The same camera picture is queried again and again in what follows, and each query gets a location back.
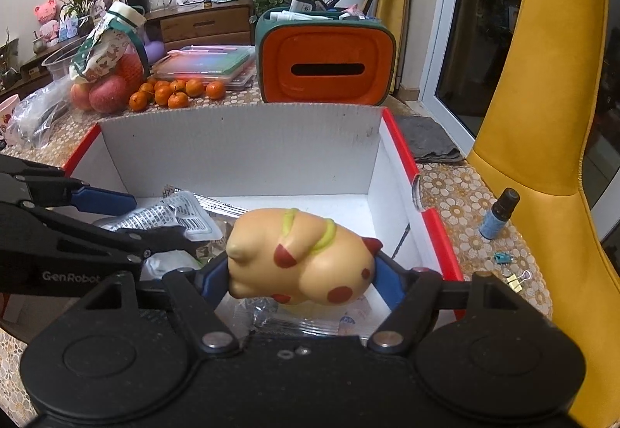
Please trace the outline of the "green white printed bag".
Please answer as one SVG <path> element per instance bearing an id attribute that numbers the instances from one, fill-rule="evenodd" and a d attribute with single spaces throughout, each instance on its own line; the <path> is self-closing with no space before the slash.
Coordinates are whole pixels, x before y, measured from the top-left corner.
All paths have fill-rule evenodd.
<path id="1" fill-rule="evenodd" d="M 93 84 L 111 74 L 129 46 L 137 53 L 143 74 L 147 76 L 149 62 L 139 34 L 145 23 L 142 8 L 113 2 L 71 58 L 71 81 Z"/>

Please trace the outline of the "white tissue pack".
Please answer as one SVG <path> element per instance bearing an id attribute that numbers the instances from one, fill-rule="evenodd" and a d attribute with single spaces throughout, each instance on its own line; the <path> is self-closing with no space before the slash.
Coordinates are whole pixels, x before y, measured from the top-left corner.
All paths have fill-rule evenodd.
<path id="1" fill-rule="evenodd" d="M 141 269 L 140 280 L 160 280 L 170 271 L 180 268 L 197 271 L 202 264 L 184 250 L 172 250 L 171 252 L 157 253 L 147 258 Z"/>

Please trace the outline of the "purple white snack pack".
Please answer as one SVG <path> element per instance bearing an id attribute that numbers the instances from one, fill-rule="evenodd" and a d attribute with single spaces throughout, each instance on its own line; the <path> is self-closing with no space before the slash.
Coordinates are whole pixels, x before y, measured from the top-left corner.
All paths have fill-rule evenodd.
<path id="1" fill-rule="evenodd" d="M 344 307 L 312 302 L 285 306 L 269 298 L 244 299 L 236 304 L 232 321 L 249 333 L 284 336 L 347 337 L 368 339 L 381 322 L 366 297 Z"/>

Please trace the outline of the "pastel pen case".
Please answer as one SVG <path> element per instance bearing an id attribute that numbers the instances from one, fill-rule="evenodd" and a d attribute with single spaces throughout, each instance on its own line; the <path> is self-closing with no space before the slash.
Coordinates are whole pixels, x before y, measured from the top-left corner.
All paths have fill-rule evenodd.
<path id="1" fill-rule="evenodd" d="M 152 76 L 161 81 L 198 79 L 204 84 L 240 83 L 255 59 L 254 46 L 186 46 L 170 50 L 152 65 Z"/>

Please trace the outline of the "teal small clip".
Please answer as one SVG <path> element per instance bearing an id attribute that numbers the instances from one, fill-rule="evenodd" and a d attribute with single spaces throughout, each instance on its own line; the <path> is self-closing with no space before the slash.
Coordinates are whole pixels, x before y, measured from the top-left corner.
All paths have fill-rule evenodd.
<path id="1" fill-rule="evenodd" d="M 494 253 L 493 260 L 500 265 L 510 264 L 513 261 L 512 256 L 507 252 Z"/>

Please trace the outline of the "pink strawberry mug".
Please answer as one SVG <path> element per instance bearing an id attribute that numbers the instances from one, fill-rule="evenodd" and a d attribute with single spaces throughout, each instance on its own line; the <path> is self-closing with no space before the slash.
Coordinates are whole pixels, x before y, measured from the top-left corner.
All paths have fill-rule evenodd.
<path id="1" fill-rule="evenodd" d="M 10 95 L 7 99 L 4 99 L 0 104 L 0 130 L 1 134 L 4 134 L 9 120 L 12 118 L 13 112 L 21 102 L 18 94 Z"/>

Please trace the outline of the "green orange tissue box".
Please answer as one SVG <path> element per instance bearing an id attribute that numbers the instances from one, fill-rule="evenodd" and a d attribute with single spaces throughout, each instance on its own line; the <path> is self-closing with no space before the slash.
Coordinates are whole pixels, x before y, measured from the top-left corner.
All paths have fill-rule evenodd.
<path id="1" fill-rule="evenodd" d="M 344 11 L 264 12 L 255 28 L 264 102 L 377 106 L 388 96 L 396 41 L 378 19 Z"/>

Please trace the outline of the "yellow spotted pig toy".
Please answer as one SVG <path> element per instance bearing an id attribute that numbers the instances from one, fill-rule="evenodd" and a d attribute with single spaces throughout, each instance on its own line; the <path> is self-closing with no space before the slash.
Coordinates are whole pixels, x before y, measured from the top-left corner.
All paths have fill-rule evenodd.
<path id="1" fill-rule="evenodd" d="M 344 305 L 365 293 L 382 249 L 330 218 L 297 209 L 242 214 L 226 243 L 229 293 L 279 304 Z"/>

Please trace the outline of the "silver foil snack bag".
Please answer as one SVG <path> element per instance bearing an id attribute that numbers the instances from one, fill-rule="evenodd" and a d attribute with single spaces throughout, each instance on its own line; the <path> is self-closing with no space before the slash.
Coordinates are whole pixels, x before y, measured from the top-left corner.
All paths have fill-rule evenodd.
<path id="1" fill-rule="evenodd" d="M 202 196 L 197 193 L 192 193 L 189 191 L 182 190 L 181 188 L 176 188 L 172 185 L 165 185 L 162 193 L 163 197 L 168 197 L 180 192 L 185 192 L 191 194 L 198 200 L 200 206 L 210 214 L 225 216 L 233 219 L 238 219 L 248 212 L 248 210 L 243 209 L 242 207 L 236 207 L 235 205 L 223 202 L 221 200 L 214 199 L 212 197 Z"/>

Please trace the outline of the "clear fruit bowl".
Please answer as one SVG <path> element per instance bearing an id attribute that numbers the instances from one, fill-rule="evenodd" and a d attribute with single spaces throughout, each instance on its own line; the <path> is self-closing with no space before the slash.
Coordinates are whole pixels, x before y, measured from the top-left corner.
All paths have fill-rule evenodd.
<path id="1" fill-rule="evenodd" d="M 145 70 L 133 44 L 109 43 L 93 49 L 85 59 L 85 69 L 72 64 L 80 56 L 81 40 L 71 41 L 43 60 L 42 66 L 53 82 L 67 90 L 69 104 L 82 112 L 120 113 L 128 107 L 130 96 L 144 83 Z"/>

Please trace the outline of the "clear plastic zip bag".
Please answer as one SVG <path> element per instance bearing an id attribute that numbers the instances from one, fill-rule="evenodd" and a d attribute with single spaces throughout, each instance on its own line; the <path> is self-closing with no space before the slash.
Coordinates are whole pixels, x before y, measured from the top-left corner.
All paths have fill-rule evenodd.
<path id="1" fill-rule="evenodd" d="M 42 149 L 48 145 L 53 127 L 71 109 L 71 85 L 71 79 L 64 76 L 21 100 L 4 133 L 7 144 L 20 149 Z"/>

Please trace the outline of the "gold binder clip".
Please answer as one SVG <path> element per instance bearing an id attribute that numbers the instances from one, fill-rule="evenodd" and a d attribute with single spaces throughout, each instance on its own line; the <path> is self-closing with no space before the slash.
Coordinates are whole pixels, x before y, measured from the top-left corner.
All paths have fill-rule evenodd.
<path id="1" fill-rule="evenodd" d="M 530 281 L 531 278 L 531 271 L 523 271 L 520 275 L 509 271 L 505 274 L 505 283 L 508 284 L 509 288 L 512 289 L 513 292 L 520 293 L 524 290 L 524 283 Z"/>

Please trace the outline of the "pink pig plush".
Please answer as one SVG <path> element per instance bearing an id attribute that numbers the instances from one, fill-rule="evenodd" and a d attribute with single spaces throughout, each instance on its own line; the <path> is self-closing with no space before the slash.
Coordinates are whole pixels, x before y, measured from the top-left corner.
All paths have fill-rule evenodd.
<path id="1" fill-rule="evenodd" d="M 37 19 L 39 29 L 38 37 L 41 37 L 47 47 L 59 43 L 60 22 L 59 4 L 57 0 L 47 0 L 34 7 L 34 17 Z"/>

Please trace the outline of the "yellow giraffe chair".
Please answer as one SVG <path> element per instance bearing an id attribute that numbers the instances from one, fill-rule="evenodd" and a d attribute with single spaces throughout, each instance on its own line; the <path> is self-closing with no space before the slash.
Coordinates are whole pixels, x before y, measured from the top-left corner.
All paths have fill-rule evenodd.
<path id="1" fill-rule="evenodd" d="M 582 186 L 608 0 L 521 0 L 508 57 L 469 163 L 520 194 L 513 220 L 542 272 L 553 319 L 586 357 L 572 415 L 619 423 L 619 277 Z"/>

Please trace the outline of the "grey cloth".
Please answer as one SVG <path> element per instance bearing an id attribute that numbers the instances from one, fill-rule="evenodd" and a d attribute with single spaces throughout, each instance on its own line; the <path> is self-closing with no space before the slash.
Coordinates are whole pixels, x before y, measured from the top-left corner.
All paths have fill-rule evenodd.
<path id="1" fill-rule="evenodd" d="M 465 159 L 451 137 L 431 117 L 396 115 L 395 121 L 416 162 L 458 164 Z"/>

